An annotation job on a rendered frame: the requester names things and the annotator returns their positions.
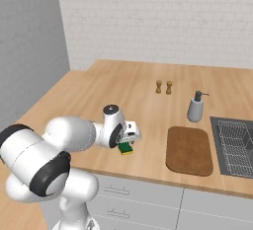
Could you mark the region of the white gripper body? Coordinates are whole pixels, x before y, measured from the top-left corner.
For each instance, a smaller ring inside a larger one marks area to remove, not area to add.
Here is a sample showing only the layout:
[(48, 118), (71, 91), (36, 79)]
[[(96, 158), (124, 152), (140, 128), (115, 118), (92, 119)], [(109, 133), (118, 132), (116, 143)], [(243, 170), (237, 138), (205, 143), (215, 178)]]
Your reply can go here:
[(141, 138), (140, 131), (137, 126), (130, 125), (124, 132), (123, 142), (134, 143), (136, 140)]

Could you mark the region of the green and yellow sponge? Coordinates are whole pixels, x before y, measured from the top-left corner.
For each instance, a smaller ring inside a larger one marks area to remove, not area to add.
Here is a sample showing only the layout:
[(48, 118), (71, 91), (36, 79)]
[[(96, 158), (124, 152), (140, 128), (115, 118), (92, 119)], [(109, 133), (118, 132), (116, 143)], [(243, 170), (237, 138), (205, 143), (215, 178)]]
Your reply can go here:
[(128, 155), (132, 153), (132, 147), (129, 145), (128, 142), (120, 143), (118, 148), (122, 155)]

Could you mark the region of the brown wooden cutting board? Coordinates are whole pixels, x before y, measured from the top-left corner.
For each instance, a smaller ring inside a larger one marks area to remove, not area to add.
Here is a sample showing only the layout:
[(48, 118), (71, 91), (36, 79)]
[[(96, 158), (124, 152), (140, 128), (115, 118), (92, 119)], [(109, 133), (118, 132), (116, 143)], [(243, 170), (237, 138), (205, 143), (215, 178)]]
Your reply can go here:
[(170, 127), (167, 133), (166, 166), (175, 173), (209, 176), (213, 164), (208, 134), (199, 128)]

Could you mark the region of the grey drawer front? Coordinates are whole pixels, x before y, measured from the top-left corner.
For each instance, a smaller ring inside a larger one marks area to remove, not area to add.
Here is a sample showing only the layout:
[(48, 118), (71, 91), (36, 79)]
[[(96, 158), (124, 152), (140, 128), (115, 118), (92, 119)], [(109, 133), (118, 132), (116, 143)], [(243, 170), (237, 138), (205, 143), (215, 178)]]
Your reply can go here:
[[(97, 175), (97, 178), (100, 185), (99, 194), (101, 195), (122, 198), (128, 201), (143, 202), (144, 204), (161, 205), (169, 208), (178, 208), (181, 203), (183, 193), (181, 188), (103, 175)], [(105, 192), (104, 187), (110, 184), (118, 188), (125, 187), (130, 191), (129, 195)]]
[(169, 230), (168, 228), (143, 225), (112, 217), (95, 215), (94, 218), (101, 230)]
[[(178, 210), (161, 205), (144, 204), (143, 202), (128, 201), (122, 198), (97, 195), (88, 203), (91, 215), (112, 217), (143, 225), (168, 228), (176, 230)], [(129, 219), (119, 218), (107, 214), (112, 208), (129, 214)]]

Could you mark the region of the grey soap dispenser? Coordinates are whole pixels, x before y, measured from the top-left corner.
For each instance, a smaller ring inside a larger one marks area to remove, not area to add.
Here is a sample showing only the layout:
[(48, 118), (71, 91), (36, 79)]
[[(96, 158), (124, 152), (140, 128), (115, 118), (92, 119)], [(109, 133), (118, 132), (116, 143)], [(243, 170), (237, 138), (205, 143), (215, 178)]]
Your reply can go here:
[(202, 100), (202, 96), (207, 96), (208, 93), (203, 93), (201, 91), (197, 91), (195, 97), (191, 99), (187, 118), (191, 122), (199, 122), (203, 116), (204, 109), (204, 101)]

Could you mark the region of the grey sink basin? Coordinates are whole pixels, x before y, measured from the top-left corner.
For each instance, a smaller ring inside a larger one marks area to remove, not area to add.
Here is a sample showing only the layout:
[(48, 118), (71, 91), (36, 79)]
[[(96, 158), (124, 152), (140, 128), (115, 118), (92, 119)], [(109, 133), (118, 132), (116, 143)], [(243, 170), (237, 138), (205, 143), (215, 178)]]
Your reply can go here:
[(215, 116), (210, 120), (220, 173), (253, 179), (253, 120)]

